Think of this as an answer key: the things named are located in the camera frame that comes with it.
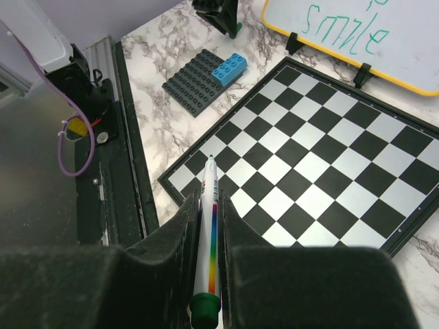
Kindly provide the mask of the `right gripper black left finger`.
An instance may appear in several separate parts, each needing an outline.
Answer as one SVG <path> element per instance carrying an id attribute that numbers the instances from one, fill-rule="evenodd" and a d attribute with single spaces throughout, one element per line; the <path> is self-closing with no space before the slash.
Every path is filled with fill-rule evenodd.
<path id="1" fill-rule="evenodd" d="M 198 230 L 193 193 L 132 247 L 1 250 L 2 328 L 188 328 Z"/>

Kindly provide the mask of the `yellow framed whiteboard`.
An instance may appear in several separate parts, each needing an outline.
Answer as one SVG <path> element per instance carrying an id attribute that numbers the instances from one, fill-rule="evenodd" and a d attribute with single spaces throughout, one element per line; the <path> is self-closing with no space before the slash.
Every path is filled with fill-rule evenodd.
<path id="1" fill-rule="evenodd" d="M 266 1 L 262 22 L 419 95 L 438 95 L 437 1 Z"/>

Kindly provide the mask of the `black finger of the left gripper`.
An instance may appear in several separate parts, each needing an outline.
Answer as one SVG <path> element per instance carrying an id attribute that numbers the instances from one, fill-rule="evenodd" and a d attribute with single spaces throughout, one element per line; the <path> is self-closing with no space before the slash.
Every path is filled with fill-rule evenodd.
<path id="1" fill-rule="evenodd" d="M 222 34 L 236 37 L 238 33 L 238 0 L 193 0 L 195 13 Z"/>

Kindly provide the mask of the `green marker cap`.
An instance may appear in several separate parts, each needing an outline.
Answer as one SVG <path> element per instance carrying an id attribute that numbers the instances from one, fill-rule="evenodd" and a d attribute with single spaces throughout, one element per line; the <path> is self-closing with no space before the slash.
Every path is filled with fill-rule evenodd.
<path id="1" fill-rule="evenodd" d="M 238 22 L 238 24 L 237 24 L 237 26 L 236 26 L 236 28 L 235 28 L 235 31 L 231 32 L 231 33 L 229 34 L 229 37 L 230 37 L 231 39 L 235 39 L 236 36 L 237 36 L 237 34 L 238 34 L 238 32 L 241 30 L 241 28 L 242 28 L 242 23 L 241 23 L 241 22 Z"/>

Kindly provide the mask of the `white whiteboard marker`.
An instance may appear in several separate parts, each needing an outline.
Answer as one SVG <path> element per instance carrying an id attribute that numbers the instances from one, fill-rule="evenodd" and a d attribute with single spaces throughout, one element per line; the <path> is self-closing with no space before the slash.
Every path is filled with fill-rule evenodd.
<path id="1" fill-rule="evenodd" d="M 193 296 L 189 301 L 192 328 L 216 328 L 221 309 L 217 209 L 219 186 L 212 155 L 204 166 L 200 191 L 200 235 Z"/>

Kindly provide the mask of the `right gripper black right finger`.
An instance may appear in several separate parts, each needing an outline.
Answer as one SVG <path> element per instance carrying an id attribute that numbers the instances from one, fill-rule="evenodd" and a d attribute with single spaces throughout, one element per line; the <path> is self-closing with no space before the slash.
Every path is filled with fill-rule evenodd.
<path id="1" fill-rule="evenodd" d="M 390 257 L 369 247 L 274 247 L 219 197 L 225 328 L 417 328 Z"/>

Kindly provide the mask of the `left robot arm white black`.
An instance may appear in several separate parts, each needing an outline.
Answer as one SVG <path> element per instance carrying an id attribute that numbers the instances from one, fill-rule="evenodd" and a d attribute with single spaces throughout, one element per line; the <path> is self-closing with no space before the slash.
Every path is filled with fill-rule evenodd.
<path id="1" fill-rule="evenodd" d="M 90 81 L 81 51 L 49 20 L 35 1 L 2 1 L 1 22 L 20 44 L 29 61 L 49 84 L 93 123 L 112 106 L 112 93 Z"/>

